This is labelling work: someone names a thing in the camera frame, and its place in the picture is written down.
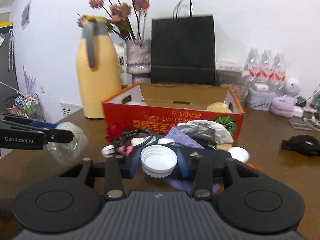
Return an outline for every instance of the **red and white label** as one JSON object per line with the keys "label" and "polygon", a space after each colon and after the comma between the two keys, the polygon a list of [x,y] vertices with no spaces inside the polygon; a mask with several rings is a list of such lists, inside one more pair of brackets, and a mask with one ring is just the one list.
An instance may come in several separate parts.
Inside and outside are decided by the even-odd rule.
{"label": "red and white label", "polygon": [[276,78],[276,80],[284,81],[284,79],[285,79],[285,72],[284,72],[284,71],[281,71],[281,70],[275,72],[275,78]]}
{"label": "red and white label", "polygon": [[261,76],[264,78],[273,78],[275,74],[275,69],[271,67],[266,67],[261,71]]}
{"label": "red and white label", "polygon": [[252,77],[259,77],[261,75],[261,68],[257,66],[251,66],[248,71]]}

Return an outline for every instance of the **small white fan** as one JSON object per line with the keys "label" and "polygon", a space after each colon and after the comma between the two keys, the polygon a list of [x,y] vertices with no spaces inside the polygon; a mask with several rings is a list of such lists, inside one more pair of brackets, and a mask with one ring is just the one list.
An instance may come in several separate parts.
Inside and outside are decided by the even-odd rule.
{"label": "small white fan", "polygon": [[296,78],[288,78],[284,85],[284,92],[289,97],[296,97],[300,93],[301,87]]}

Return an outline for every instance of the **yellow thermos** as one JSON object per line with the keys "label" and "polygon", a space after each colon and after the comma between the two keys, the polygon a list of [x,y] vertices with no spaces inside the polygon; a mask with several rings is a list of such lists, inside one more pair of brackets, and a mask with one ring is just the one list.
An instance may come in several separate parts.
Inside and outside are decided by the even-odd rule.
{"label": "yellow thermos", "polygon": [[109,37],[105,17],[87,16],[83,21],[76,69],[87,118],[104,118],[101,102],[121,90],[118,57]]}

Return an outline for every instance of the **vase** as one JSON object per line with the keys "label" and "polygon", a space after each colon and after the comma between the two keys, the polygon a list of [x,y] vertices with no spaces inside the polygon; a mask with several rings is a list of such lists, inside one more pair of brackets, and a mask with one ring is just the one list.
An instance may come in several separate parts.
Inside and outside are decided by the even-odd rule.
{"label": "vase", "polygon": [[104,118],[102,101],[121,90],[118,58],[105,17],[88,16],[83,22],[76,70],[84,116]]}
{"label": "vase", "polygon": [[127,72],[132,75],[134,83],[136,75],[143,75],[141,82],[151,81],[151,40],[127,41]]}

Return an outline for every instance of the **table top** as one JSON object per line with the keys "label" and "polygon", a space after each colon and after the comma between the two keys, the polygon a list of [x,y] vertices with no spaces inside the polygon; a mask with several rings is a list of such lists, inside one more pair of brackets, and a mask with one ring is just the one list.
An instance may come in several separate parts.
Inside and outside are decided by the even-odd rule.
{"label": "table top", "polygon": [[[291,128],[288,119],[270,112],[245,108],[237,146],[250,153],[249,162],[262,168],[262,172],[299,192],[306,205],[305,215],[298,232],[309,240],[320,238],[320,158],[310,158],[296,152],[280,149],[281,141],[291,136],[309,134],[320,140],[318,131]],[[89,145],[80,158],[89,157],[103,162],[101,149],[106,146],[104,120],[88,120],[80,110],[63,121],[69,121],[84,130]],[[10,240],[20,231],[12,215],[12,201],[27,187],[60,172],[64,165],[56,162],[49,152],[14,150],[0,160],[0,239]],[[164,181],[151,178],[139,168],[134,179],[124,179],[126,190],[173,191]],[[96,179],[95,190],[103,193],[103,179]]]}

